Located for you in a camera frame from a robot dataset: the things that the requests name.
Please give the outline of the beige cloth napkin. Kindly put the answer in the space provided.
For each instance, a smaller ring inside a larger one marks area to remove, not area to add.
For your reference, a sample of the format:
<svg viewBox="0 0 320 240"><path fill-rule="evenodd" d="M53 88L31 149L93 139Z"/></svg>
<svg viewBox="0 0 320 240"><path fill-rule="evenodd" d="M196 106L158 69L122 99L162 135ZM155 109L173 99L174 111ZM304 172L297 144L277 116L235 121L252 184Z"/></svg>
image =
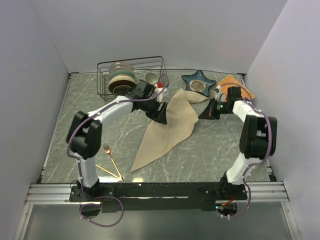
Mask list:
<svg viewBox="0 0 320 240"><path fill-rule="evenodd" d="M193 133L199 121L192 104L209 98L193 91L179 89L166 108L167 124L152 121L146 128L138 152L131 167L135 172L163 157Z"/></svg>

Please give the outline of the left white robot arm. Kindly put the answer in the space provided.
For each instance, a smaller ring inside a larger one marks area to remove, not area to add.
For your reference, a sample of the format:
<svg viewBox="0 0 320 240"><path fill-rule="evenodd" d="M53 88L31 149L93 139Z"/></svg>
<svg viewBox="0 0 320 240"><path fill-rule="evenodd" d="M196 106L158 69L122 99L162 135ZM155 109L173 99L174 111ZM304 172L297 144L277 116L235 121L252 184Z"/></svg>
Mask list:
<svg viewBox="0 0 320 240"><path fill-rule="evenodd" d="M86 200L94 201L99 195L95 156L101 148L103 127L135 110L141 110L149 119L166 125L168 104L162 98L167 88L167 85L155 87L141 80L136 87L118 95L110 103L88 113L78 111L75 114L66 138L66 153L76 161L77 185Z"/></svg>

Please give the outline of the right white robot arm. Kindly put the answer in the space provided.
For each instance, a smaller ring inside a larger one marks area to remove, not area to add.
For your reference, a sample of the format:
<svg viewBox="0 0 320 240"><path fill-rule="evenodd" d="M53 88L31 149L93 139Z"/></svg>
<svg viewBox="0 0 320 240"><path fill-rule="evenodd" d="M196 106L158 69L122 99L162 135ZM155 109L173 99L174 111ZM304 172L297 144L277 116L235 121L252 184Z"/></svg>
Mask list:
<svg viewBox="0 0 320 240"><path fill-rule="evenodd" d="M221 115L234 114L243 122L239 155L219 182L218 193L226 200L242 193L252 170L264 164L276 150L277 118L256 109L247 97L242 96L243 89L239 84L229 87L225 101L210 99L198 116L203 120L219 120Z"/></svg>

